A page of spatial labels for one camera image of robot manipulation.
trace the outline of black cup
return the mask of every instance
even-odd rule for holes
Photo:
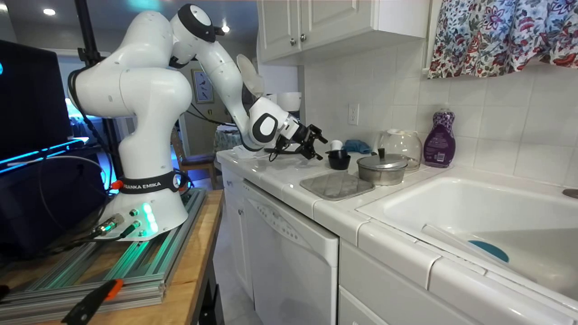
[[[329,155],[329,158],[337,158],[337,159],[344,159],[347,157],[347,150],[340,149],[340,150],[330,150],[326,152]]]
[[[329,166],[331,169],[338,171],[345,171],[349,168],[349,162],[351,161],[351,156],[346,156],[342,158],[331,158],[329,157]]]

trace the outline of lid handle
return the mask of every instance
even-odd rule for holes
[[[379,161],[384,161],[386,159],[386,149],[385,148],[379,148],[377,150],[377,153],[379,155]]]

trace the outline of blue cloth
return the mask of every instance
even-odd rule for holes
[[[347,150],[347,152],[359,152],[362,154],[371,153],[371,147],[361,140],[347,140],[345,141],[343,148]]]

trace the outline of gray trivet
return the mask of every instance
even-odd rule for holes
[[[375,189],[375,185],[349,175],[347,172],[334,172],[301,181],[301,186],[321,198],[330,201],[343,200]]]

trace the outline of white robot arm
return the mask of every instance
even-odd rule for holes
[[[215,40],[207,14],[183,6],[171,21],[158,12],[143,12],[131,23],[120,47],[95,66],[73,72],[69,92],[87,115],[137,116],[136,131],[119,145],[124,177],[120,193],[99,222],[108,226],[98,238],[115,238],[127,225],[136,230],[121,240],[144,241],[181,225],[187,218],[171,162],[171,131],[192,101],[188,80],[167,66],[183,67],[197,59],[241,133],[243,146],[258,151],[275,139],[281,150],[290,140],[307,159],[318,158],[321,130],[305,127],[266,98],[249,110],[242,105],[243,80],[229,54]]]

